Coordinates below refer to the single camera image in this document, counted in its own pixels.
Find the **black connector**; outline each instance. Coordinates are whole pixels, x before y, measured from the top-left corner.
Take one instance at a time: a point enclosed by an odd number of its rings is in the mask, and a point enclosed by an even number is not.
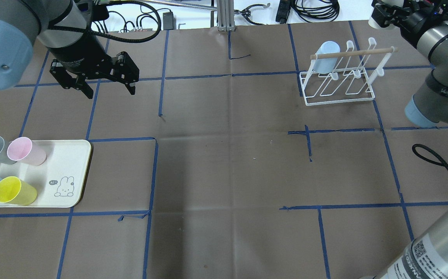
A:
[[[176,29],[176,18],[171,11],[162,14],[162,26],[164,27],[164,30]]]
[[[280,24],[288,21],[289,11],[291,9],[291,0],[280,0],[279,7],[277,7],[276,22]]]

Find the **cable bundle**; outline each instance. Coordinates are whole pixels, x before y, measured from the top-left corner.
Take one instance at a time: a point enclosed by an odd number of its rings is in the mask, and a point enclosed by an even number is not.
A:
[[[339,16],[339,3],[338,0],[318,0],[327,5],[321,7],[305,7],[305,0],[293,0],[291,7],[305,22],[312,22],[309,19],[315,19],[317,21],[334,21]]]

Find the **wooden handle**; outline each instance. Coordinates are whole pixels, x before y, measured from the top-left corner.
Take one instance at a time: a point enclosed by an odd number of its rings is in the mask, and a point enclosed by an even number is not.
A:
[[[312,54],[310,59],[324,59],[324,58],[338,58],[338,57],[348,57],[348,56],[358,56],[367,54],[379,54],[379,53],[392,53],[399,51],[399,48],[394,46],[385,49],[373,49],[373,50],[358,50],[358,51],[346,51],[338,53],[326,53],[326,54]]]

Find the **tray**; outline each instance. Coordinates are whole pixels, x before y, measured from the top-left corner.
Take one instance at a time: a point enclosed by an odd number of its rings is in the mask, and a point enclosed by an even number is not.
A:
[[[0,208],[70,208],[81,198],[90,162],[91,144],[83,139],[33,141],[47,152],[40,166],[0,163],[0,177],[17,176],[36,188],[38,196],[30,205],[0,203]]]

